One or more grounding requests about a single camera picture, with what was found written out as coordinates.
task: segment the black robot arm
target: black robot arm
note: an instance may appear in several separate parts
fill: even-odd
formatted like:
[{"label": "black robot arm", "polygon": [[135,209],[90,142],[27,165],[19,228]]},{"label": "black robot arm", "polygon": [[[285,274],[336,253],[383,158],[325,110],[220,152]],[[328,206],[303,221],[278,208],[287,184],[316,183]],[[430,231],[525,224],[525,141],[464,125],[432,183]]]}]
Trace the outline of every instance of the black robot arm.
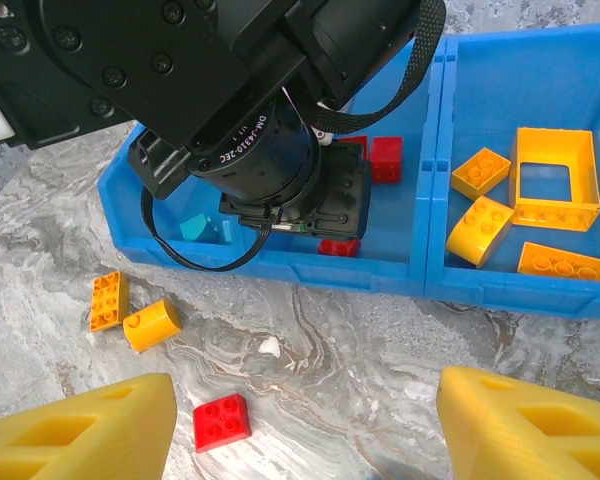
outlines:
[{"label": "black robot arm", "polygon": [[[422,81],[444,17],[442,0],[2,0],[6,141],[35,149],[136,119],[146,130],[129,161],[151,197],[195,175],[243,225],[359,238],[368,166],[355,146],[319,147],[307,121],[348,133],[393,111]],[[385,109],[317,106],[345,105],[414,32]]]}]

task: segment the cable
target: cable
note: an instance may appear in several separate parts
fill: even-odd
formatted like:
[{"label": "cable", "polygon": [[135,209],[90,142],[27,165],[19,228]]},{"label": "cable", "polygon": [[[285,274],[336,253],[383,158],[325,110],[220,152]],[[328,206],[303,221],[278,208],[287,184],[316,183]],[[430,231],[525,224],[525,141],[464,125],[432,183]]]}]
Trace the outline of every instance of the cable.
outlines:
[{"label": "cable", "polygon": [[198,265],[197,263],[190,262],[178,252],[176,252],[171,245],[169,245],[157,232],[156,224],[153,219],[153,196],[147,190],[147,188],[142,189],[142,196],[140,198],[140,208],[142,210],[142,219],[144,220],[144,224],[149,229],[149,233],[155,239],[156,242],[162,247],[167,255],[169,255],[173,261],[178,263],[179,265],[189,268],[191,270],[196,270],[198,272],[230,272],[241,266],[245,265],[247,262],[252,260],[262,247],[266,243],[269,235],[271,234],[271,224],[265,224],[260,228],[260,233],[258,234],[258,238],[253,243],[251,248],[236,261],[231,262],[228,265],[224,265],[222,267],[205,267],[203,265]]},{"label": "cable", "polygon": [[364,115],[334,112],[316,105],[306,96],[306,92],[296,92],[292,100],[300,116],[318,130],[340,135],[357,132],[382,120],[402,105],[424,80],[442,37],[446,16],[444,0],[422,0],[415,44],[404,78],[393,100],[382,110]]}]

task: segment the gray marble table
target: gray marble table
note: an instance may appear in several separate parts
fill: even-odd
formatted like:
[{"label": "gray marble table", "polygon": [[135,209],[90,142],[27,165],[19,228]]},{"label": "gray marble table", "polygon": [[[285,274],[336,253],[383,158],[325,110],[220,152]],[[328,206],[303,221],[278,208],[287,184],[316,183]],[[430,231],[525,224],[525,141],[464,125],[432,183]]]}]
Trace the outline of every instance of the gray marble table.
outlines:
[{"label": "gray marble table", "polygon": [[[600,2],[525,1],[450,2],[449,29],[472,30],[479,15],[483,29],[501,28],[503,9],[508,28],[600,20]],[[0,416],[167,372],[178,424],[165,479],[446,479],[435,410],[444,365],[600,400],[600,321],[130,263],[111,243],[95,188],[129,129],[39,151],[0,193]],[[134,308],[176,303],[181,335],[138,355],[120,329],[89,333],[91,282],[117,269]],[[195,455],[192,409],[233,392],[250,403],[253,436]]]}]

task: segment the red lego brick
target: red lego brick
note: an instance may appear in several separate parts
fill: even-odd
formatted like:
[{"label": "red lego brick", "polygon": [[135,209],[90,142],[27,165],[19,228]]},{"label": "red lego brick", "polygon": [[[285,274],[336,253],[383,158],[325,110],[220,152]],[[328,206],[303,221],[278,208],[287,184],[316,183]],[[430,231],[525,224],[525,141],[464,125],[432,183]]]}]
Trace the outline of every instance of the red lego brick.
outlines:
[{"label": "red lego brick", "polygon": [[193,411],[196,453],[222,447],[251,436],[247,401],[235,394]]},{"label": "red lego brick", "polygon": [[402,180],[402,137],[376,137],[371,148],[373,183]]},{"label": "red lego brick", "polygon": [[360,240],[351,240],[350,242],[334,242],[333,240],[323,240],[318,245],[320,255],[331,255],[333,257],[356,257],[360,250]]},{"label": "red lego brick", "polygon": [[342,143],[357,143],[362,145],[362,148],[364,148],[363,158],[369,158],[369,138],[366,135],[360,135],[357,137],[341,137],[338,139],[338,141]]}]

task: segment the blue plastic bin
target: blue plastic bin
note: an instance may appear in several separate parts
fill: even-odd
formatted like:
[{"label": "blue plastic bin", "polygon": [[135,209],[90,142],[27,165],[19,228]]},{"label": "blue plastic bin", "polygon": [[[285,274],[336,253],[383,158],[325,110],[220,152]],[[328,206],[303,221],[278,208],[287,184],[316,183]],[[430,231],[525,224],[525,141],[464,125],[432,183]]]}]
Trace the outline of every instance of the blue plastic bin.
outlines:
[{"label": "blue plastic bin", "polygon": [[[403,50],[360,92],[354,113],[375,111],[391,99],[402,80],[410,51],[410,46]],[[443,52],[444,42],[427,78],[404,105],[362,132],[370,137],[401,135],[405,149],[402,183],[373,187],[369,224],[358,258],[319,256],[316,239],[272,234],[262,252],[238,273],[326,288],[424,294]],[[129,142],[98,184],[114,244],[134,262],[177,267],[142,222],[142,185],[126,161]],[[208,266],[229,263],[249,248],[255,233],[240,227],[236,218],[220,215],[219,198],[218,190],[190,178],[166,201],[156,202],[158,231],[193,262]],[[218,226],[223,220],[230,222],[230,244],[183,241],[179,225],[201,213]]]},{"label": "blue plastic bin", "polygon": [[[587,233],[514,226],[481,270],[445,254],[471,201],[451,172],[483,147],[509,157],[518,127],[592,130],[600,183],[600,25],[451,37],[445,53],[427,263],[428,297],[573,318],[600,318],[600,283],[517,274],[531,241],[600,257],[600,217]],[[569,191],[560,168],[522,188],[535,198]],[[507,203],[507,182],[488,196]]]}]

